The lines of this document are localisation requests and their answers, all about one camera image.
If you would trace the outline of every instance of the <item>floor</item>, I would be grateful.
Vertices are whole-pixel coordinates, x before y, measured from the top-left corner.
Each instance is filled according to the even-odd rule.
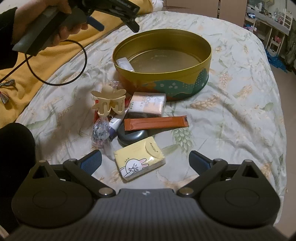
[[[271,66],[281,97],[287,133],[287,193],[283,213],[276,227],[287,237],[296,232],[296,75]]]

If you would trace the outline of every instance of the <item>bed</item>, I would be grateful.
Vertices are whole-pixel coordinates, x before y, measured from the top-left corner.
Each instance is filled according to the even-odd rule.
[[[168,102],[164,116],[187,115],[189,128],[154,135],[166,156],[166,164],[130,182],[125,182],[113,156],[103,155],[95,178],[116,191],[121,188],[172,188],[177,190],[198,175],[189,166],[188,155],[203,155],[240,164],[252,159],[280,196],[286,188],[286,132],[277,84],[262,42],[251,32],[232,23],[200,15],[154,12],[137,18],[140,31],[176,28],[204,37],[212,46],[207,85],[195,96]],[[60,164],[80,159],[93,150],[94,119],[92,90],[118,80],[112,63],[117,44],[133,33],[127,26],[114,30],[88,45],[88,64],[74,83],[61,87],[43,85],[17,122],[27,126],[36,141],[38,159]],[[76,76],[84,65],[77,54],[48,81]],[[121,148],[117,139],[113,150]]]

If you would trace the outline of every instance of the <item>black sleeve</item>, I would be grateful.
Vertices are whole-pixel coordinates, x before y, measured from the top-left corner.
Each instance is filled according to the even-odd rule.
[[[0,69],[12,68],[17,61],[18,52],[12,50],[11,44],[16,9],[15,7],[0,14]]]

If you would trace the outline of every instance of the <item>orange stick packet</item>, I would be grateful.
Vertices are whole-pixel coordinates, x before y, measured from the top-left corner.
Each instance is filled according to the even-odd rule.
[[[126,131],[188,127],[187,116],[125,119]]]

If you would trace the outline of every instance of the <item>yellow tissue pack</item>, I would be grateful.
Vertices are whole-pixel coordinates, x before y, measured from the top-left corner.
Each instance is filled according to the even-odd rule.
[[[148,137],[114,153],[122,177],[129,181],[165,164],[165,156],[153,137]]]

